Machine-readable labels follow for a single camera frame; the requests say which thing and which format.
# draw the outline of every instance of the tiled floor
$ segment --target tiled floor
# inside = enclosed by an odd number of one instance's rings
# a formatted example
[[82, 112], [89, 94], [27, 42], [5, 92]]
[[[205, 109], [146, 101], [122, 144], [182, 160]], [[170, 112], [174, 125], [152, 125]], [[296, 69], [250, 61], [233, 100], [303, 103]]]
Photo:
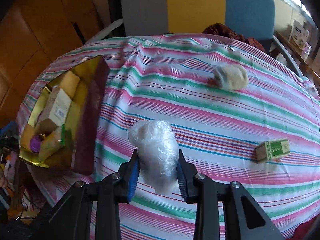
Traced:
[[92, 0], [16, 0], [0, 23], [0, 127], [14, 120], [38, 75], [101, 29]]

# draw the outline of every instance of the chair backrest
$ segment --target chair backrest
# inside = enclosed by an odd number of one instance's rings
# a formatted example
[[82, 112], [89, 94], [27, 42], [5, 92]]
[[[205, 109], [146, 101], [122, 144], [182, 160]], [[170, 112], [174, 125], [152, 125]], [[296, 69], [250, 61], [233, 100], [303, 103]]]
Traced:
[[121, 0], [126, 35], [201, 33], [223, 23], [238, 34], [271, 39], [273, 0]]

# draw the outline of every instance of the purple wrapper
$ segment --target purple wrapper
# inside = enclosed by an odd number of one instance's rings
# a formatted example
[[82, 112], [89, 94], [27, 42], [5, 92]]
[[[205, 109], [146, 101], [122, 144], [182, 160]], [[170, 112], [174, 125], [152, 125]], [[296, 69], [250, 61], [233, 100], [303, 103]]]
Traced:
[[39, 135], [33, 136], [30, 140], [30, 149], [34, 153], [38, 153], [40, 151], [41, 139]]

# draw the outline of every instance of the metal screw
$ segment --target metal screw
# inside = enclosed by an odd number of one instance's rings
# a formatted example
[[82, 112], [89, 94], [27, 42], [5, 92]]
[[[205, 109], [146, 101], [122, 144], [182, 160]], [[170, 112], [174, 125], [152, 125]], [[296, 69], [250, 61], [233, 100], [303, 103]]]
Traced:
[[204, 174], [202, 174], [202, 173], [197, 173], [197, 174], [196, 174], [196, 178], [197, 178], [197, 179], [204, 179]]
[[121, 175], [118, 172], [112, 173], [111, 176], [113, 179], [119, 179], [121, 177]]
[[231, 185], [232, 185], [233, 187], [235, 187], [235, 188], [240, 188], [240, 183], [237, 182], [237, 181], [233, 181], [233, 182], [231, 183]]
[[84, 186], [84, 181], [83, 180], [78, 180], [76, 183], [75, 183], [75, 187], [83, 187]]

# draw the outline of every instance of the table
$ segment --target table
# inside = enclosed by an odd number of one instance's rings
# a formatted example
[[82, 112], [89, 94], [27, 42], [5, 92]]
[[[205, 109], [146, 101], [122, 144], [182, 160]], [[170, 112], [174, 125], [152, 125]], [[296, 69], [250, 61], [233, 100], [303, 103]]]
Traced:
[[[91, 176], [29, 166], [39, 189], [54, 205], [77, 180], [100, 181], [131, 157], [127, 129], [139, 120], [171, 123], [188, 162], [212, 179], [238, 180], [285, 238], [320, 211], [320, 98], [267, 54], [240, 41], [209, 34], [111, 38], [69, 52], [53, 62], [30, 88], [17, 117], [26, 125], [47, 82], [97, 55], [110, 67], [96, 135]], [[238, 91], [215, 86], [213, 71], [238, 63], [249, 84]], [[288, 138], [291, 155], [257, 163], [262, 141]], [[91, 238], [94, 238], [93, 207]], [[224, 239], [222, 204], [220, 238]], [[196, 206], [177, 188], [157, 195], [140, 176], [130, 204], [119, 205], [122, 239], [193, 239]]]
[[280, 34], [279, 32], [276, 32], [276, 37], [277, 39], [282, 43], [282, 45], [284, 45], [285, 47], [288, 47], [293, 54], [295, 55], [295, 57], [297, 57], [297, 59], [300, 61], [300, 65], [299, 68], [302, 71], [302, 73], [309, 73], [311, 74], [312, 78], [315, 81], [316, 85], [320, 84], [320, 77], [318, 76], [318, 74], [312, 69], [312, 65], [313, 65], [313, 59], [308, 57], [302, 57], [302, 49], [298, 48], [297, 46], [295, 46], [294, 44], [292, 44], [288, 39], [286, 39], [282, 34]]

